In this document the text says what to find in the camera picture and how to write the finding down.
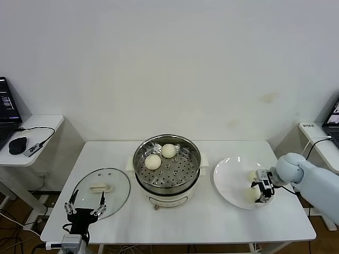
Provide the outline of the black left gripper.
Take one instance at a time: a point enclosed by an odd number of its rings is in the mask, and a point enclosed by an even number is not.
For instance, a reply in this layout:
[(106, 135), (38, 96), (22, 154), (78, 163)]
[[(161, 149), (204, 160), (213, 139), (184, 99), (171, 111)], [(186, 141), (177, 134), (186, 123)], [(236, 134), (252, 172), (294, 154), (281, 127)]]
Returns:
[(97, 209), (92, 208), (76, 208), (74, 202), (78, 194), (78, 189), (75, 190), (69, 201), (64, 203), (64, 208), (67, 213), (67, 220), (71, 223), (71, 234), (87, 234), (88, 228), (91, 224), (98, 221), (100, 217), (106, 211), (104, 192), (101, 194), (100, 204)]

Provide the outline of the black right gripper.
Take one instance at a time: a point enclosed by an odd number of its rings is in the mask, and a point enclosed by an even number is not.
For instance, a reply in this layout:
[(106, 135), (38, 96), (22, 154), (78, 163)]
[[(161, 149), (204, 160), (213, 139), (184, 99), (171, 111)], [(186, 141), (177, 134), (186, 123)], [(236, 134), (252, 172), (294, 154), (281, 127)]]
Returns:
[(251, 188), (261, 187), (261, 197), (255, 200), (255, 203), (267, 203), (274, 196), (274, 187), (271, 182), (253, 181)]

